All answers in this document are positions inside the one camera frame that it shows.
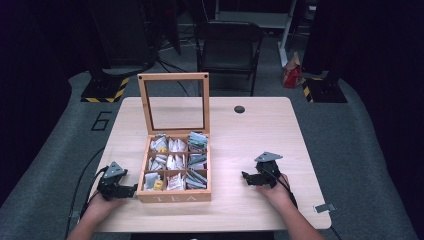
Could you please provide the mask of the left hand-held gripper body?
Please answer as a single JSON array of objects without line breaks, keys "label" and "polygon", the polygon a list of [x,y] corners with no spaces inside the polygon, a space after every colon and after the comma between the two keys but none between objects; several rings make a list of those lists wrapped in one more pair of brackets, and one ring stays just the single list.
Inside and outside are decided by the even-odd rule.
[{"label": "left hand-held gripper body", "polygon": [[112,162],[106,167],[106,171],[103,173],[97,186],[97,190],[101,193],[105,200],[115,198],[118,192],[128,192],[120,191],[120,186],[122,185],[119,184],[121,178],[126,174],[127,170],[123,169],[116,162]]}]

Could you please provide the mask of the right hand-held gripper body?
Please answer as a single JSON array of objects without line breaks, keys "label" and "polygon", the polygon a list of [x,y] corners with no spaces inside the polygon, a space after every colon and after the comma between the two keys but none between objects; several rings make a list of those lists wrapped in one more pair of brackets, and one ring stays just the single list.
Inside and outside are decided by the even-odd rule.
[{"label": "right hand-held gripper body", "polygon": [[277,184],[281,172],[276,161],[282,158],[283,156],[279,154],[263,152],[255,159],[259,185],[269,185],[273,188]]}]

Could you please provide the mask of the wooden tea box with lid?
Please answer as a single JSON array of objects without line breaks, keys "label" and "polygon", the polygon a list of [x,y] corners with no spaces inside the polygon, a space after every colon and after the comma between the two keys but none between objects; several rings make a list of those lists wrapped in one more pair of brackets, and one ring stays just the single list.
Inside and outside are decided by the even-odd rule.
[{"label": "wooden tea box with lid", "polygon": [[[143,203],[207,202],[212,195],[210,160],[210,111],[209,74],[195,73],[150,73],[138,76],[141,101],[148,132],[144,163],[142,164],[137,197]],[[206,189],[187,189],[186,174],[189,158],[188,136],[191,132],[208,137]],[[144,189],[148,159],[152,155],[150,143],[161,136],[167,139],[181,139],[186,143],[185,169],[181,170],[183,190],[168,190],[167,177],[178,170],[160,170],[163,185],[161,190]]]}]

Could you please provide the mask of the person's right hand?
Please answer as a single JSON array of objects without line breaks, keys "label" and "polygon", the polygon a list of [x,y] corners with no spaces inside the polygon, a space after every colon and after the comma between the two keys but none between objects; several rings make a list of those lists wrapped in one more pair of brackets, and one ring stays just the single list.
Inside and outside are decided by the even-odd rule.
[{"label": "person's right hand", "polygon": [[288,177],[282,174],[273,188],[266,186],[257,186],[256,190],[264,195],[269,203],[277,210],[287,210],[293,208],[294,204],[291,200],[291,191]]}]

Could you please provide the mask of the person's left hand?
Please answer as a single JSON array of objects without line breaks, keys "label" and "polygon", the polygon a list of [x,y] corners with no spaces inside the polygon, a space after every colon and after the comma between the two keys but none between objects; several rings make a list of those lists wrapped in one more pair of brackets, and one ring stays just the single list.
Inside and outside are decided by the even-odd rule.
[{"label": "person's left hand", "polygon": [[95,193],[89,201],[88,207],[85,211],[84,216],[91,220],[102,221],[104,220],[114,209],[126,204],[125,199],[105,200],[100,193]]}]

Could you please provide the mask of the white tea packets with yellow labels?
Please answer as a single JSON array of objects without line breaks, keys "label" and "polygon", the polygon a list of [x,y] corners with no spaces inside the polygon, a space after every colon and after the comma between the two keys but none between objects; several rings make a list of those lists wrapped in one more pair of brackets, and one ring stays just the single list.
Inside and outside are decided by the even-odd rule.
[{"label": "white tea packets with yellow labels", "polygon": [[161,136],[150,143],[152,155],[148,159],[147,173],[145,174],[144,189],[148,191],[161,190],[163,181],[159,174],[165,169],[168,145],[165,136]]}]

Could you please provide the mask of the white tea packets with red print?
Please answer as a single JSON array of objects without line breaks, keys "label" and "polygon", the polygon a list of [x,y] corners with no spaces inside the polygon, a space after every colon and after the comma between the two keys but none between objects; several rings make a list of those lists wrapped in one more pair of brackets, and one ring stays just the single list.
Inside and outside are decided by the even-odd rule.
[{"label": "white tea packets with red print", "polygon": [[168,190],[183,190],[183,177],[181,170],[185,169],[185,156],[183,152],[186,151],[186,143],[181,139],[170,139],[168,143],[168,150],[170,154],[167,157],[166,168],[168,170],[178,170],[175,175],[167,177]]}]

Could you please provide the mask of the grey-green tea packets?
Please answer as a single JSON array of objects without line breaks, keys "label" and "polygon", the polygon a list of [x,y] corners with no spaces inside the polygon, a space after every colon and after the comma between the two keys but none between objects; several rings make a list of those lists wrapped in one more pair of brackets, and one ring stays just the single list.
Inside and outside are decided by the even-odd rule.
[{"label": "grey-green tea packets", "polygon": [[207,147],[208,137],[204,134],[191,132],[188,136],[189,158],[186,174],[187,189],[206,189],[207,179]]}]

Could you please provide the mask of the striped black stand base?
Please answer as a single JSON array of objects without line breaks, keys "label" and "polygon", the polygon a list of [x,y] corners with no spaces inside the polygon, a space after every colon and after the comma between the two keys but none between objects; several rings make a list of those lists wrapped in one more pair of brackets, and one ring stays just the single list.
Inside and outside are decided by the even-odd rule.
[{"label": "striped black stand base", "polygon": [[338,83],[324,78],[303,78],[301,81],[304,95],[312,103],[346,103],[347,99]]},{"label": "striped black stand base", "polygon": [[117,102],[122,97],[128,82],[128,78],[116,77],[103,80],[91,79],[81,94],[81,101],[90,103]]}]

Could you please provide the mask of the red paper bag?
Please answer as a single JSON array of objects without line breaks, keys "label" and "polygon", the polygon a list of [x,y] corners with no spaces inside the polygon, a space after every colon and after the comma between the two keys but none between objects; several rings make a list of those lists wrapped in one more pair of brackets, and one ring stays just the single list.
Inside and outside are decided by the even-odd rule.
[{"label": "red paper bag", "polygon": [[292,58],[284,66],[283,86],[285,88],[295,88],[301,77],[301,63],[297,52],[293,53]]}]

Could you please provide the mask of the black folding chair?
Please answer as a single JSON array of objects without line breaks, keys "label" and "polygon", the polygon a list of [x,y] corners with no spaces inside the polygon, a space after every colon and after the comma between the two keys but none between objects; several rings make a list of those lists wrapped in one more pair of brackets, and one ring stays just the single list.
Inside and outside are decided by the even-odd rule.
[{"label": "black folding chair", "polygon": [[264,31],[251,22],[206,21],[195,27],[197,71],[245,75],[254,94]]}]

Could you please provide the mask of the white desk leg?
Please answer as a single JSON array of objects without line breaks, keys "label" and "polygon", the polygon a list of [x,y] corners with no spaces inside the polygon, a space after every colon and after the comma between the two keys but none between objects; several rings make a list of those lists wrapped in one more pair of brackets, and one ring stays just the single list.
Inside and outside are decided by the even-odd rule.
[{"label": "white desk leg", "polygon": [[283,28],[283,30],[284,30],[283,35],[282,35],[281,40],[279,42],[277,42],[278,43],[280,63],[281,63],[282,67],[284,67],[288,63],[288,57],[287,57],[287,52],[286,52],[286,43],[287,43],[287,39],[288,39],[288,36],[289,36],[291,23],[292,23],[294,11],[295,11],[295,8],[296,8],[296,3],[297,3],[297,0],[291,0],[290,10],[286,14],[286,18],[285,18],[285,26]]}]

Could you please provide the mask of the dark equipment stand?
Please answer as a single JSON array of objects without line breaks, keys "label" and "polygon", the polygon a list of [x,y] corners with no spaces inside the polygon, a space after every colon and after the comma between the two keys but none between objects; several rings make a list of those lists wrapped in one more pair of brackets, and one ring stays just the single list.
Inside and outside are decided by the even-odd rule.
[{"label": "dark equipment stand", "polygon": [[154,65],[139,0],[88,0],[111,75],[132,76]]}]

